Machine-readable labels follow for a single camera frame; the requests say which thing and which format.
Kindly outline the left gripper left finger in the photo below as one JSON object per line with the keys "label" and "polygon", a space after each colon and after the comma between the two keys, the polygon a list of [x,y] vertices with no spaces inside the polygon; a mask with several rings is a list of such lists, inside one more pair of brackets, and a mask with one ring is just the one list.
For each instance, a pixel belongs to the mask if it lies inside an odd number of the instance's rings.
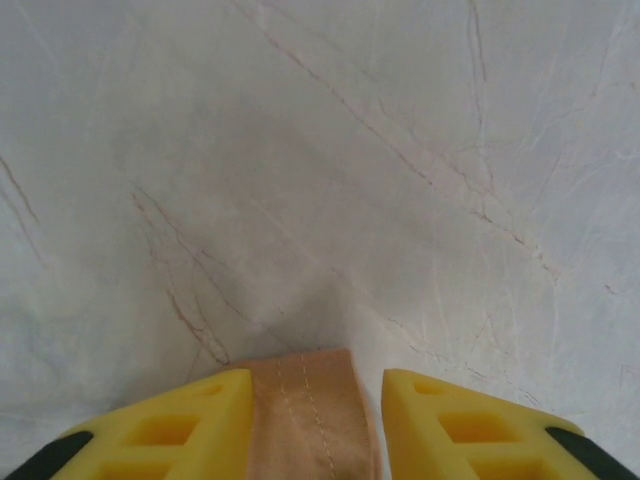
{"label": "left gripper left finger", "polygon": [[92,418],[7,480],[245,480],[253,382],[232,369]]}

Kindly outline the tan printed t-shirt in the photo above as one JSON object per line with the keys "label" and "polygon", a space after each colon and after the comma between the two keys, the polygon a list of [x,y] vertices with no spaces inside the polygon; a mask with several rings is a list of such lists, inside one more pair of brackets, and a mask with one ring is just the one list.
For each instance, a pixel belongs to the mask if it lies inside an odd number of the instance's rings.
{"label": "tan printed t-shirt", "polygon": [[254,420],[247,480],[382,480],[380,442],[347,349],[246,360]]}

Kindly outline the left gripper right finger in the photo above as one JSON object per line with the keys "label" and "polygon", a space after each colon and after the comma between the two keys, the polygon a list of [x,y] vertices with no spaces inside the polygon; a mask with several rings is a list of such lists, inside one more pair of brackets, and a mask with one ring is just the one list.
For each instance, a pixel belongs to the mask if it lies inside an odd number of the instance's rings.
{"label": "left gripper right finger", "polygon": [[409,370],[385,370],[382,419],[392,480],[629,480],[571,422]]}

